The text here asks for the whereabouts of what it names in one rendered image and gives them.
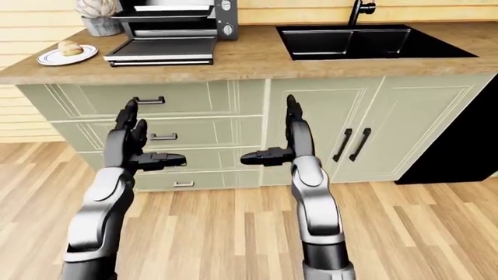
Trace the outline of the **bread roll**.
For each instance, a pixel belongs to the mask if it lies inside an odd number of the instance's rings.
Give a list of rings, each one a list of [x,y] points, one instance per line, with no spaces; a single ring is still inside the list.
[[[70,57],[84,52],[83,48],[74,41],[64,40],[58,43],[58,50],[61,55]]]

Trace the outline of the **grey plant pot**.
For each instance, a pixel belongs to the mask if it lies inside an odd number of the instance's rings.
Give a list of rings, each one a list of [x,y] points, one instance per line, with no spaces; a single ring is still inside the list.
[[[121,23],[110,16],[99,18],[81,16],[81,19],[92,37],[112,37],[124,32]]]

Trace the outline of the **silver toaster oven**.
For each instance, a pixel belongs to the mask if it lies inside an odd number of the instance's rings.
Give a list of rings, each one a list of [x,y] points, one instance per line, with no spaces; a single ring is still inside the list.
[[[237,0],[119,0],[118,20],[131,38],[239,37]]]

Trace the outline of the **white plate with blue rim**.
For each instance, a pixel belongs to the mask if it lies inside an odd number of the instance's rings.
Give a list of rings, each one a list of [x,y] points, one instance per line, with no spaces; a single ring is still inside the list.
[[[71,56],[64,56],[59,50],[48,51],[40,55],[37,58],[37,62],[40,65],[46,66],[62,66],[62,65],[73,65],[78,62],[82,62],[93,58],[98,54],[98,48],[91,45],[82,45],[82,53]]]

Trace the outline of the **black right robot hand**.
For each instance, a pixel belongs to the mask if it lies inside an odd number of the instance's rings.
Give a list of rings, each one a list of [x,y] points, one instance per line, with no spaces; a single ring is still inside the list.
[[[303,110],[293,95],[286,97],[287,147],[271,147],[248,153],[240,158],[243,165],[281,166],[300,156],[315,156],[314,140],[310,127],[303,119]]]

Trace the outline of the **black faucet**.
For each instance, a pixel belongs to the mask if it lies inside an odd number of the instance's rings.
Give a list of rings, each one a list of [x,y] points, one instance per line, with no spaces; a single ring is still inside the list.
[[[355,0],[349,16],[348,26],[355,26],[359,15],[362,13],[367,15],[373,14],[376,7],[376,0],[370,0],[368,3],[365,3],[363,0]]]

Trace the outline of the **wooden countertop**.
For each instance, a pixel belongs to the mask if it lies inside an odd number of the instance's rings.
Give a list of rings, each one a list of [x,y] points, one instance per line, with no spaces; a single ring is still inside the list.
[[[216,45],[213,65],[110,67],[102,55],[77,65],[46,67],[39,55],[0,71],[0,85],[141,84],[240,79],[486,74],[498,72],[498,23],[413,23],[416,30],[475,58],[293,61],[276,29],[243,26],[237,41]]]

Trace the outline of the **toaster oven door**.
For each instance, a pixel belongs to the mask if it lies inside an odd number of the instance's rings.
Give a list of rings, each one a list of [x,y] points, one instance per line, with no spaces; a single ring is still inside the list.
[[[136,65],[212,65],[215,37],[130,39],[103,56],[111,67]]]

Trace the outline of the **green kitchen cabinet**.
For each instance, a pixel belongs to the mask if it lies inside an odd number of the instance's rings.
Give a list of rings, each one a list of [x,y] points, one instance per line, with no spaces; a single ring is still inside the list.
[[[310,125],[317,157],[334,183],[395,181],[490,84],[491,74],[261,79],[147,85],[38,84],[19,90],[89,165],[103,165],[107,133],[120,109],[140,97],[148,122],[146,151],[179,153],[187,164],[136,175],[140,191],[285,185],[290,165],[247,166],[246,153],[286,146],[286,97]],[[352,136],[336,163],[347,128]],[[372,132],[355,162],[349,160]],[[150,135],[177,133],[175,141]],[[175,188],[174,182],[194,181]]]

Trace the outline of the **pale artichoke plant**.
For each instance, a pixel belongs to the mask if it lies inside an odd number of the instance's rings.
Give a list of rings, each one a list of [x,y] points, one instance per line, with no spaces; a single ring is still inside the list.
[[[107,18],[122,10],[119,0],[76,0],[75,10],[83,18]]]

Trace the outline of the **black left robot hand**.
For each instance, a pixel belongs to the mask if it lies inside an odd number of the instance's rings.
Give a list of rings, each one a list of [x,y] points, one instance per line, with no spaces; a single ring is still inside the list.
[[[103,151],[104,167],[120,167],[130,174],[152,172],[186,165],[185,156],[175,153],[144,152],[147,144],[147,122],[139,120],[138,102],[132,99],[121,109],[114,129],[107,135]]]

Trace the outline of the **black kitchen sink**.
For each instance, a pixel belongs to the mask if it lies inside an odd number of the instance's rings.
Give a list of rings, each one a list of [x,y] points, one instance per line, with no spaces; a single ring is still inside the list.
[[[406,25],[310,25],[276,29],[294,61],[476,56]]]

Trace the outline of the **toaster oven tray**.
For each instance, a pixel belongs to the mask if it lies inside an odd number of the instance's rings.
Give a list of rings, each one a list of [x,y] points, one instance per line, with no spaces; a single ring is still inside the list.
[[[115,18],[123,23],[170,23],[170,22],[194,22],[207,19],[212,13],[208,10],[184,10],[184,11],[120,11],[115,13]]]

